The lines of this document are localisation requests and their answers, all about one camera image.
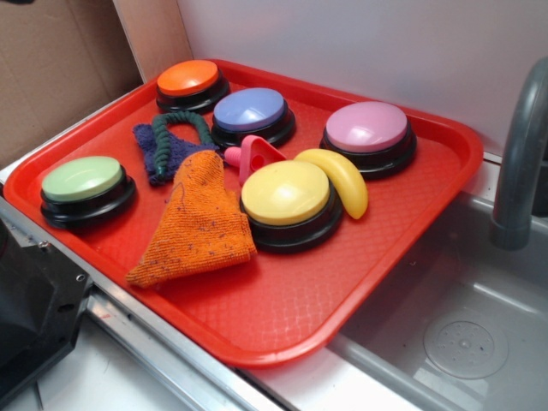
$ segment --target white wall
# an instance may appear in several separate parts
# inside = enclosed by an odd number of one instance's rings
[[[455,119],[501,155],[548,0],[178,0],[221,58]]]

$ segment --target purple button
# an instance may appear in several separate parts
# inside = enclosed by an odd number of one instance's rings
[[[217,125],[234,132],[270,126],[283,114],[282,94],[270,88],[248,88],[233,92],[217,103],[213,111]]]
[[[407,131],[405,113],[392,104],[367,101],[334,112],[325,129],[329,141],[347,152],[379,152],[400,141]]]

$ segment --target black object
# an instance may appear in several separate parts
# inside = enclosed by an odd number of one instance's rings
[[[333,145],[327,129],[324,128],[324,137],[319,146],[342,154],[356,166],[364,178],[378,179],[398,173],[413,161],[417,149],[417,136],[408,122],[405,135],[392,147],[378,152],[349,152]]]
[[[249,227],[258,249],[271,253],[298,253],[316,247],[337,231],[343,220],[343,203],[330,182],[324,208],[313,217],[291,225],[269,225],[249,217]]]
[[[206,113],[211,111],[215,104],[224,96],[230,93],[229,81],[223,76],[221,70],[218,70],[217,80],[205,90],[188,94],[187,96],[169,96],[160,91],[157,87],[156,104],[163,111],[193,111],[196,113]]]
[[[250,134],[258,135],[273,146],[278,147],[287,142],[294,133],[295,114],[288,107],[286,101],[283,102],[283,113],[280,118],[266,127],[247,131],[230,131],[220,127],[214,116],[213,127],[211,128],[211,137],[213,138],[213,141],[223,148],[241,146],[241,141]]]
[[[90,198],[77,201],[54,201],[44,191],[40,210],[49,225],[59,229],[74,229],[96,224],[125,211],[136,193],[134,180],[122,168],[122,177],[111,188]]]
[[[531,216],[548,216],[548,57],[538,60],[521,88],[498,175],[491,242],[524,248]]]
[[[0,408],[74,349],[90,288],[55,247],[20,247],[0,220]]]

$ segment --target pink plastic piece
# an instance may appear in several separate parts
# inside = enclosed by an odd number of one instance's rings
[[[261,167],[276,161],[287,160],[268,141],[257,135],[248,135],[241,141],[241,147],[229,147],[224,152],[224,161],[240,167],[240,185]]]

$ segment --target rope handle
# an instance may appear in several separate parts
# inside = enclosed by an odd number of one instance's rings
[[[199,114],[192,111],[177,111],[175,113],[159,114],[152,119],[152,131],[156,140],[154,152],[154,168],[159,181],[165,180],[167,164],[171,155],[170,132],[168,124],[189,123],[196,128],[202,144],[214,144],[209,126]]]

